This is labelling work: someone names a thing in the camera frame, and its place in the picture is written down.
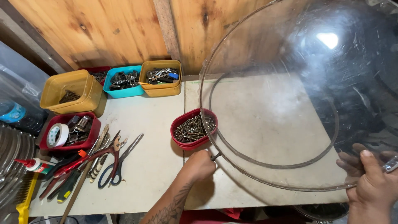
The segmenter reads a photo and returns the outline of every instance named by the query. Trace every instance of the blue bottle label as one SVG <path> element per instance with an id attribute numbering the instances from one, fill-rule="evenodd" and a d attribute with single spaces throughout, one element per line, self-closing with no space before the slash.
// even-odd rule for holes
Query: blue bottle label
<path id="1" fill-rule="evenodd" d="M 26 114 L 26 109 L 15 103 L 14 108 L 3 116 L 0 116 L 0 120 L 6 123 L 14 123 L 20 121 Z"/>

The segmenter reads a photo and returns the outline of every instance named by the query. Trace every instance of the tattooed arm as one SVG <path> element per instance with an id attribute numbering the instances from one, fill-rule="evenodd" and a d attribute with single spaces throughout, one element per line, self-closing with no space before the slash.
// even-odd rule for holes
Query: tattooed arm
<path id="1" fill-rule="evenodd" d="M 216 170 L 211 153 L 201 150 L 192 154 L 163 196 L 142 218 L 140 224 L 178 224 L 192 185 Z"/>

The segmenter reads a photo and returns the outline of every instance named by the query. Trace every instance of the orange tag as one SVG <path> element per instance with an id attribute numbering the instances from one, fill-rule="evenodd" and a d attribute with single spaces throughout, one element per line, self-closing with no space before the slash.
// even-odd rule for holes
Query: orange tag
<path id="1" fill-rule="evenodd" d="M 78 153 L 81 157 L 85 157 L 87 155 L 87 153 L 84 150 L 80 150 Z"/>

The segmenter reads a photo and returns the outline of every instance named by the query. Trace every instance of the clear acrylic dome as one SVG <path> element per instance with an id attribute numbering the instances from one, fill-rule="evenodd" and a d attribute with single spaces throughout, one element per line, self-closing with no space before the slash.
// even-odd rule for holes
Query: clear acrylic dome
<path id="1" fill-rule="evenodd" d="M 397 12 L 389 1 L 280 0 L 239 21 L 201 71 L 201 108 L 219 122 L 210 141 L 240 172 L 283 189 L 354 186 L 365 147 L 391 171 Z"/>

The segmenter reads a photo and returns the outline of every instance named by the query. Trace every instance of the fingernail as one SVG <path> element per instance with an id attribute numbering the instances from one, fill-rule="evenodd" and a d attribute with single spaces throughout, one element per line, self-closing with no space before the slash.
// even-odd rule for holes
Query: fingernail
<path id="1" fill-rule="evenodd" d="M 372 156 L 372 153 L 369 150 L 362 150 L 361 154 L 363 156 Z"/>

